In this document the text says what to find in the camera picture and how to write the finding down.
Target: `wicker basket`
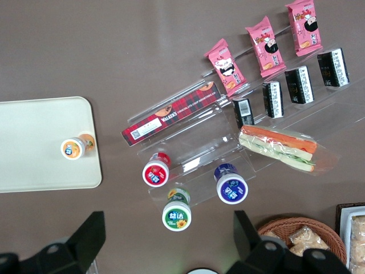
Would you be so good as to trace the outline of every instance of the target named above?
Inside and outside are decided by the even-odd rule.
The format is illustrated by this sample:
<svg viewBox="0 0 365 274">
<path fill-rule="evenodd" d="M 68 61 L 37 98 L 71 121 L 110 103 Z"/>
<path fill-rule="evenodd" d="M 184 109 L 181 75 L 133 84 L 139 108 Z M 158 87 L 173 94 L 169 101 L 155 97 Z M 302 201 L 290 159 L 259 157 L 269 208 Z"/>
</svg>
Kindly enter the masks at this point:
<svg viewBox="0 0 365 274">
<path fill-rule="evenodd" d="M 291 243 L 289 236 L 297 232 L 304 225 L 317 233 L 318 236 L 321 237 L 321 239 L 331 248 L 331 251 L 336 254 L 344 264 L 346 264 L 346 248 L 341 238 L 330 227 L 319 221 L 304 217 L 279 219 L 265 224 L 258 230 L 258 233 L 260 235 L 264 235 L 269 231 L 272 231 L 280 237 L 280 239 L 285 241 L 289 248 L 291 248 L 293 244 Z"/>
</svg>

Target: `blue yogurt cup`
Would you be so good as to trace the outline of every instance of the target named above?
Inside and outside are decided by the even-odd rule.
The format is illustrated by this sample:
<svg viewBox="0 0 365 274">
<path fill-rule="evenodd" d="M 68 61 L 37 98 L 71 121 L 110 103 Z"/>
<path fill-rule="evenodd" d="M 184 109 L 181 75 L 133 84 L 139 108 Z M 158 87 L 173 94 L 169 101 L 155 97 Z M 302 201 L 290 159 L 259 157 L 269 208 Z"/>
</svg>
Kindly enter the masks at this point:
<svg viewBox="0 0 365 274">
<path fill-rule="evenodd" d="M 219 198 L 226 204 L 238 204 L 246 199 L 249 192 L 245 180 L 232 164 L 221 164 L 214 171 Z"/>
</svg>

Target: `yogurt cup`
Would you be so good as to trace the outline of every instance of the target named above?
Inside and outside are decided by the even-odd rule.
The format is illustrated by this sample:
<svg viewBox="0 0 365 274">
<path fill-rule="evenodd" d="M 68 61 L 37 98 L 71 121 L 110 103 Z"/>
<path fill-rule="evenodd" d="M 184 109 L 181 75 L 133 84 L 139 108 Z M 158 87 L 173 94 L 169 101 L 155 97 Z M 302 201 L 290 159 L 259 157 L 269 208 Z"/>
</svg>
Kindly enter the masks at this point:
<svg viewBox="0 0 365 274">
<path fill-rule="evenodd" d="M 68 160 L 81 158 L 86 151 L 95 147 L 95 139 L 90 134 L 81 134 L 79 137 L 67 139 L 61 144 L 61 153 Z"/>
<path fill-rule="evenodd" d="M 158 152 L 152 155 L 142 172 L 143 180 L 151 187 L 161 187 L 169 179 L 170 157 Z"/>
<path fill-rule="evenodd" d="M 192 221 L 190 195 L 182 188 L 174 188 L 168 194 L 168 202 L 162 213 L 162 222 L 171 231 L 183 231 Z"/>
<path fill-rule="evenodd" d="M 249 192 L 245 180 L 238 174 L 232 164 L 221 164 L 214 171 L 217 193 L 222 202 L 238 204 L 246 199 Z"/>
</svg>

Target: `red plaid box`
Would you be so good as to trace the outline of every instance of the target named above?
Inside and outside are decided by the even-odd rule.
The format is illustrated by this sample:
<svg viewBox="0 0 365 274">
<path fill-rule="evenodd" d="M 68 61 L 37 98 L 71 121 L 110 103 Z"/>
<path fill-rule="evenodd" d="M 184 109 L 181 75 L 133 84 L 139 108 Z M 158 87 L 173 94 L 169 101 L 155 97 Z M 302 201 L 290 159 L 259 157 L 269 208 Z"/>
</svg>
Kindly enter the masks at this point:
<svg viewBox="0 0 365 274">
<path fill-rule="evenodd" d="M 221 97 L 216 84 L 209 82 L 204 87 L 164 107 L 155 114 L 123 130 L 121 134 L 130 146 L 175 124 L 194 112 L 214 103 Z"/>
</svg>

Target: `white tray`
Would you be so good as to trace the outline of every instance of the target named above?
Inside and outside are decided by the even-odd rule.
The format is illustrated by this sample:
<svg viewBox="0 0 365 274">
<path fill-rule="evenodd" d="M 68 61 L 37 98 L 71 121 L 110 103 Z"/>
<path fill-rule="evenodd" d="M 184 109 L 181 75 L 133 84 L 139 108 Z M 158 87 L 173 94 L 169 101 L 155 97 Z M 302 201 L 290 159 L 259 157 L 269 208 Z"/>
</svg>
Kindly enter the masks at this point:
<svg viewBox="0 0 365 274">
<path fill-rule="evenodd" d="M 0 192 L 97 187 L 98 146 L 78 160 L 60 152 L 62 141 L 95 137 L 90 103 L 82 97 L 0 103 Z"/>
<path fill-rule="evenodd" d="M 351 224 L 352 217 L 365 215 L 365 206 L 347 207 L 341 210 L 340 219 L 340 238 L 346 247 L 347 262 L 346 267 L 350 265 L 350 248 L 351 248 Z"/>
</svg>

